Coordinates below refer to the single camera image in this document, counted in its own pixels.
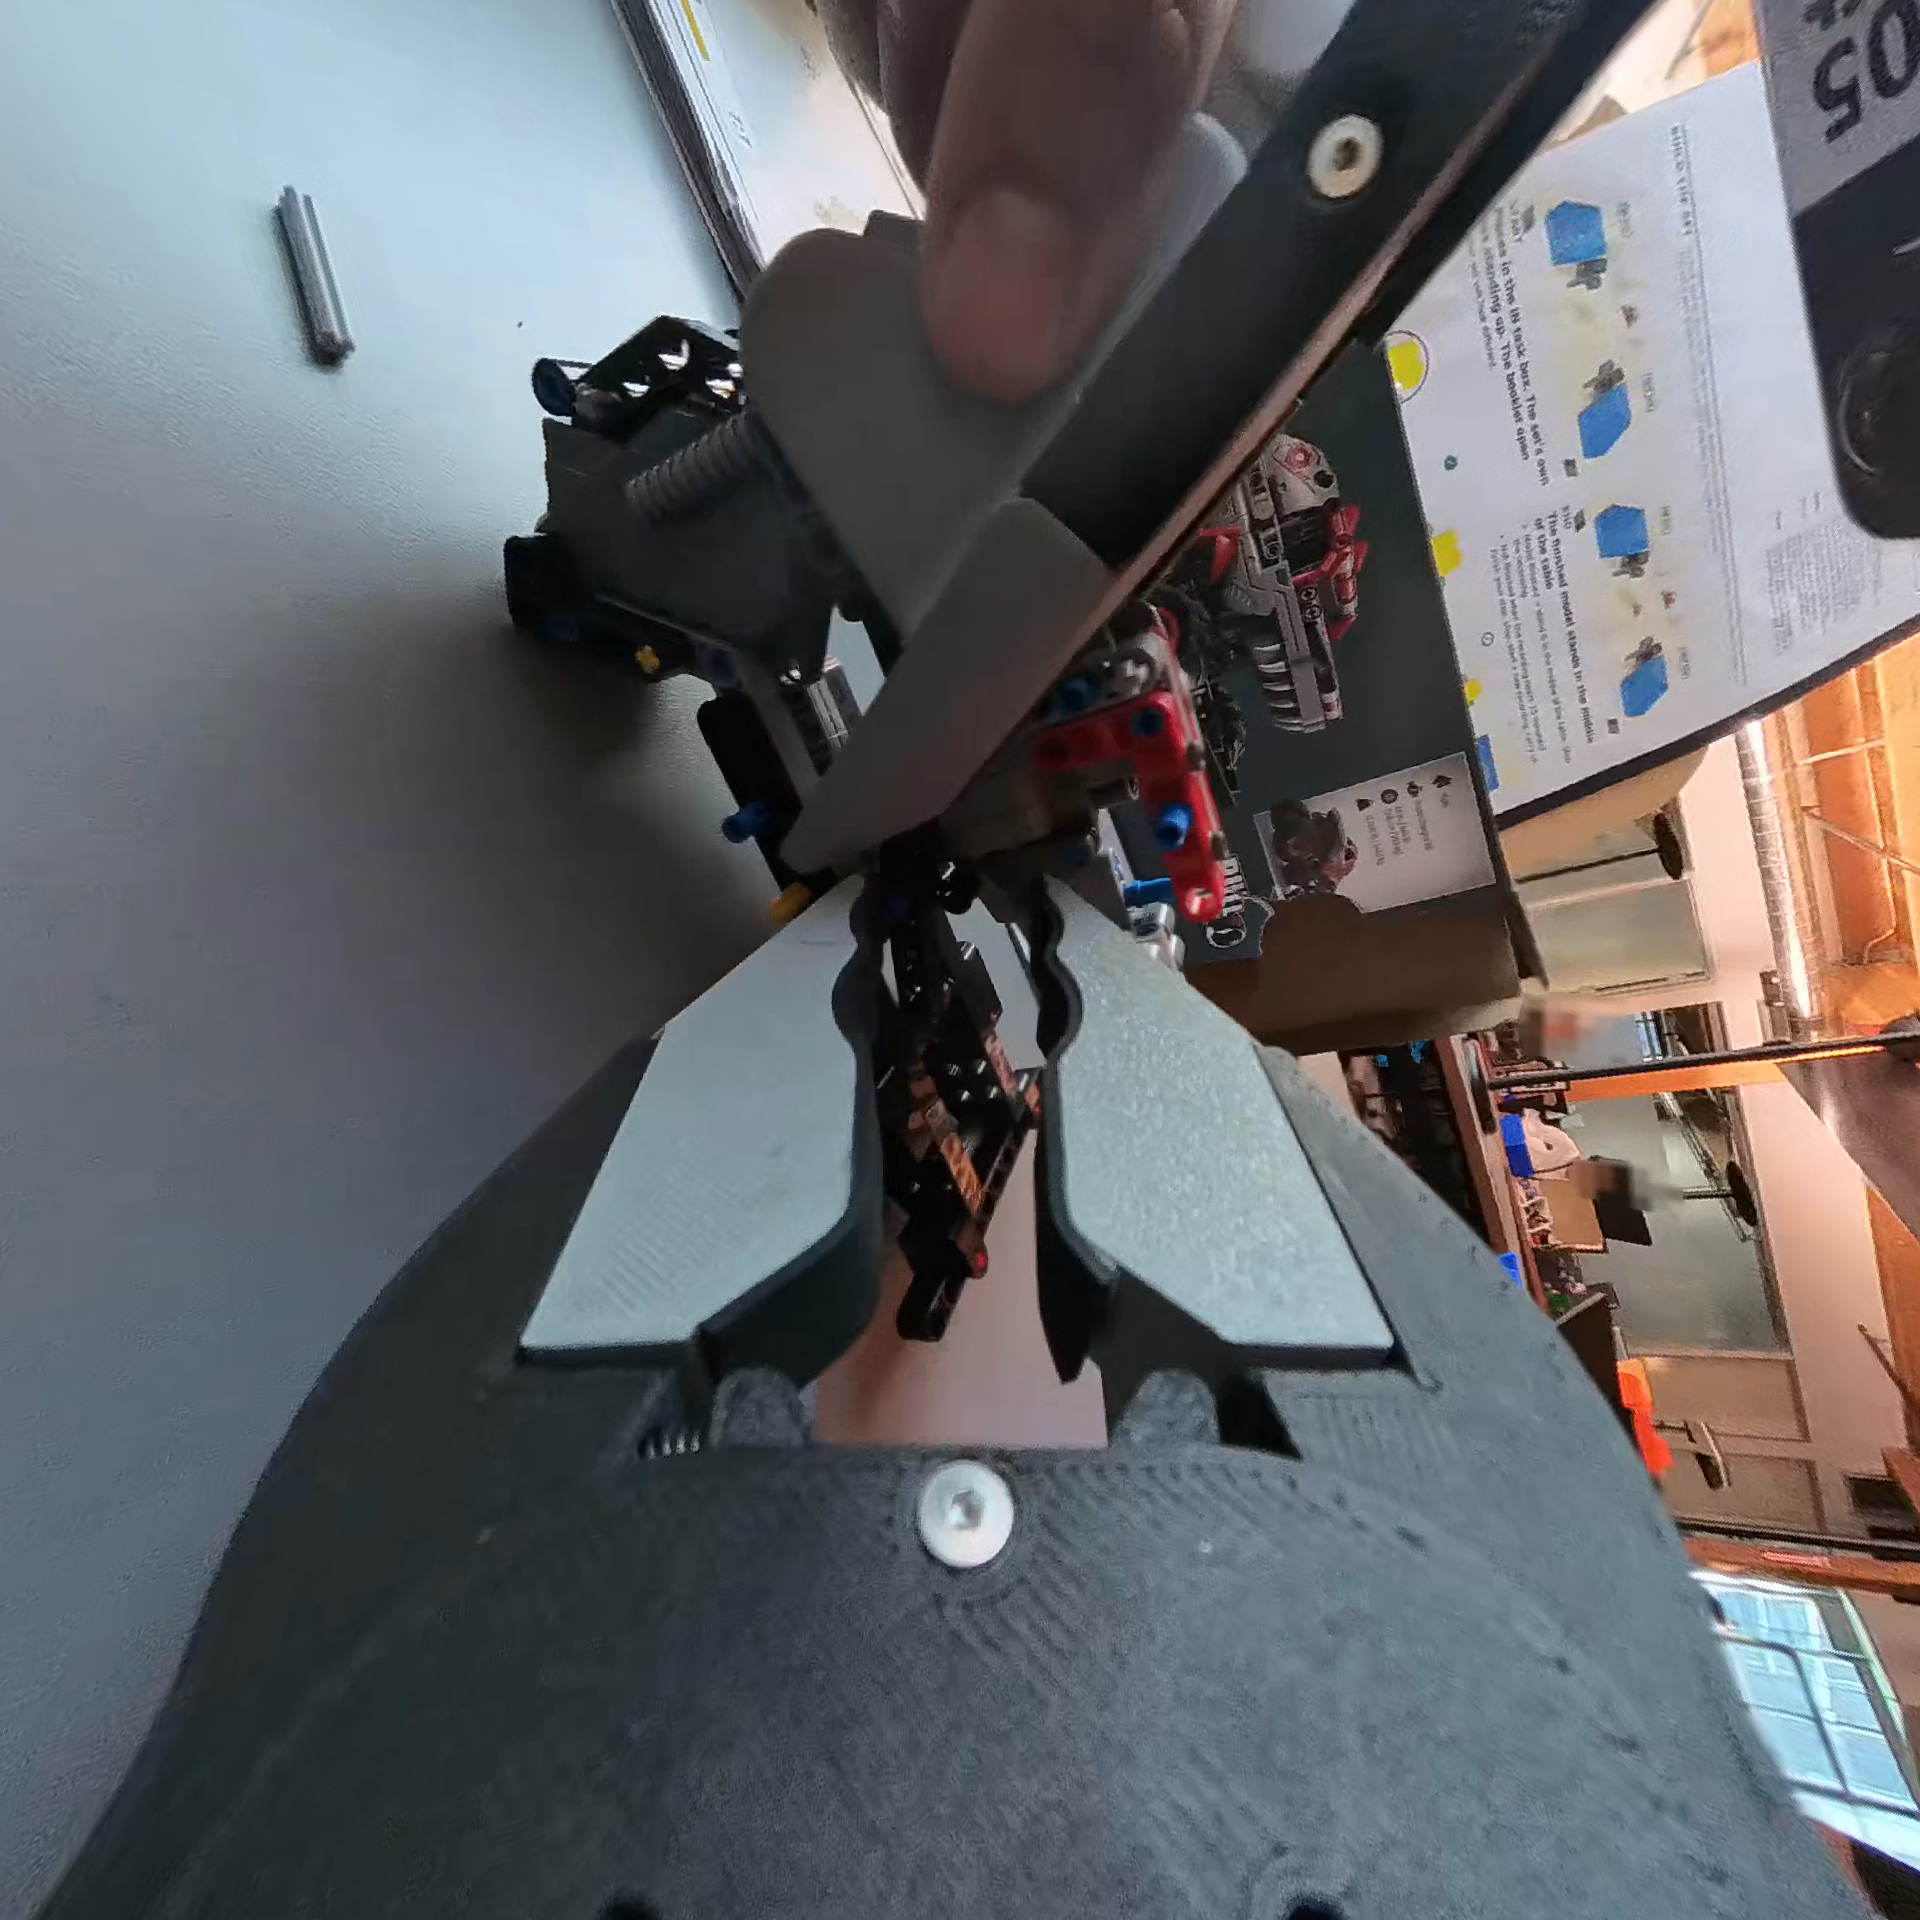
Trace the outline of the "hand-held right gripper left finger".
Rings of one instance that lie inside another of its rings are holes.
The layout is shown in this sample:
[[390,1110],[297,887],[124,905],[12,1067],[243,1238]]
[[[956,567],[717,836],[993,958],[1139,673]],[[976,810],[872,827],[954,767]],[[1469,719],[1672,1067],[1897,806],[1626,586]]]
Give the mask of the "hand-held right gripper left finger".
[[809,1383],[866,1329],[885,1198],[861,896],[841,882],[660,1030],[522,1327],[528,1362]]

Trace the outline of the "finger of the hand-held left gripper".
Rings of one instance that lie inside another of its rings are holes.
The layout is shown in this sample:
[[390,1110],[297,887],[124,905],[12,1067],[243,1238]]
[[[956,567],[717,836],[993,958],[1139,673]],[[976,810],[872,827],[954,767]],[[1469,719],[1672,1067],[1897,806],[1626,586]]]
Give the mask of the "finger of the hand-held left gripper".
[[1114,586],[1096,552],[1044,503],[1004,495],[946,569],[908,556],[912,525],[874,495],[818,505],[864,582],[905,563],[918,611],[899,601],[902,652],[804,799],[780,856],[795,871],[841,871],[948,814],[1059,676]]

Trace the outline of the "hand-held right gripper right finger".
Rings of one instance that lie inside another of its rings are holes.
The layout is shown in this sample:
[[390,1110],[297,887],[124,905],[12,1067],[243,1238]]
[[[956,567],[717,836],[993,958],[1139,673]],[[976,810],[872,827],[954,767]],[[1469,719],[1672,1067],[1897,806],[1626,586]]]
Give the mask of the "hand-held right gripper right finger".
[[1036,1293],[1058,1378],[1390,1365],[1268,1051],[1063,882],[1029,905]]

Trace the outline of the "lego truck model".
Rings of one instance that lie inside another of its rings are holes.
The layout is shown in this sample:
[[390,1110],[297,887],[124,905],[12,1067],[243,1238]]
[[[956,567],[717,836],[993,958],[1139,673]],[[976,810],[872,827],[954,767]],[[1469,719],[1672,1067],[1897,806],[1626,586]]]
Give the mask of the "lego truck model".
[[[733,332],[657,316],[594,362],[537,358],[530,385],[545,503],[502,545],[513,627],[648,684],[708,688],[693,719],[731,799],[722,838],[764,857],[780,918],[797,915],[831,874],[785,842],[859,716],[829,632],[837,615],[861,626],[891,668],[891,617],[752,411]],[[1171,856],[1144,903],[1163,921],[1174,908],[1214,920],[1228,842],[1208,776],[1177,627],[1137,601],[1037,697],[944,826],[878,851],[878,1135],[910,1275],[904,1338],[940,1339],[988,1269],[988,1228],[1042,1107],[1037,1074],[1000,1045],[988,966],[954,926],[979,864],[1092,851],[1099,814],[1142,802]]]

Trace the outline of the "dark lego set box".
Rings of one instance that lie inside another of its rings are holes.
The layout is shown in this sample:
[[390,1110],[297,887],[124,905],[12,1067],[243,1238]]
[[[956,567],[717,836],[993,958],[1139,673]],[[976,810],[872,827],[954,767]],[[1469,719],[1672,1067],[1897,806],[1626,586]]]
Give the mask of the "dark lego set box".
[[1466,1033],[1542,973],[1501,851],[1400,399],[1351,348],[1168,569],[1228,843],[1186,973],[1257,1042]]

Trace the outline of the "grey lego axle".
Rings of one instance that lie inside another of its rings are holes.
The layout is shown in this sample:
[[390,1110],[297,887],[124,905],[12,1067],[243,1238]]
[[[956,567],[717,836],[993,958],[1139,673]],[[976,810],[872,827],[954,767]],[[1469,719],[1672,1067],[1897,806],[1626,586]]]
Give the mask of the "grey lego axle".
[[315,201],[285,184],[274,204],[285,270],[291,278],[307,358],[325,372],[341,370],[355,349],[337,275],[325,249]]

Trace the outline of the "person's left hand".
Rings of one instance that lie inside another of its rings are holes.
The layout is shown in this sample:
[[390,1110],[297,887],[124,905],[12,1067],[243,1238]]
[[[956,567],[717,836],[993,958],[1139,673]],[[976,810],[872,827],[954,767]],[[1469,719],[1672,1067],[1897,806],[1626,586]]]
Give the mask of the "person's left hand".
[[921,316],[956,383],[1019,406],[1116,318],[1236,4],[819,4],[924,193]]

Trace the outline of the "white printed task sheet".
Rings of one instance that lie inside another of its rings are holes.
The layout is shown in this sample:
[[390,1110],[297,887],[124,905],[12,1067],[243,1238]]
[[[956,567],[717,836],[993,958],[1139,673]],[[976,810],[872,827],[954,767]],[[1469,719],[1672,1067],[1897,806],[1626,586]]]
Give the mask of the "white printed task sheet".
[[1915,629],[1847,515],[1757,62],[1534,155],[1388,340],[1503,826]]

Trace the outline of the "silver ribbed duct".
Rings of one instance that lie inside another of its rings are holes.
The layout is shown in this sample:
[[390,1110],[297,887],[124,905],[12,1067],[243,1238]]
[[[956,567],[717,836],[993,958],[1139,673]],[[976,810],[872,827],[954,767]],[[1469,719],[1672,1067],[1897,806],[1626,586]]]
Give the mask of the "silver ribbed duct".
[[1826,995],[1805,851],[1789,824],[1787,786],[1771,754],[1766,721],[1743,721],[1731,739],[1782,1005],[1792,1031],[1807,1038],[1826,1022]]

